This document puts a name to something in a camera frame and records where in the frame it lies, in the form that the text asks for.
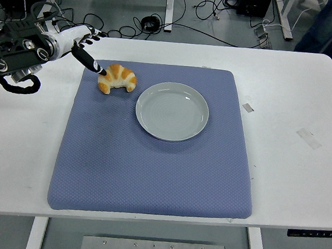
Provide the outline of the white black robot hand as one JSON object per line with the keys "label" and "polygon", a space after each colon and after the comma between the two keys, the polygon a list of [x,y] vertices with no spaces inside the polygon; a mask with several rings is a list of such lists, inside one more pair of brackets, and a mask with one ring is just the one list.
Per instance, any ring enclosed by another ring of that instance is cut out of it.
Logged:
{"label": "white black robot hand", "polygon": [[51,60],[57,60],[71,53],[81,64],[87,69],[102,76],[106,75],[106,70],[87,53],[80,44],[84,41],[89,41],[92,37],[98,35],[94,28],[89,28],[86,25],[72,27],[70,29],[61,31],[53,35],[54,53]]}

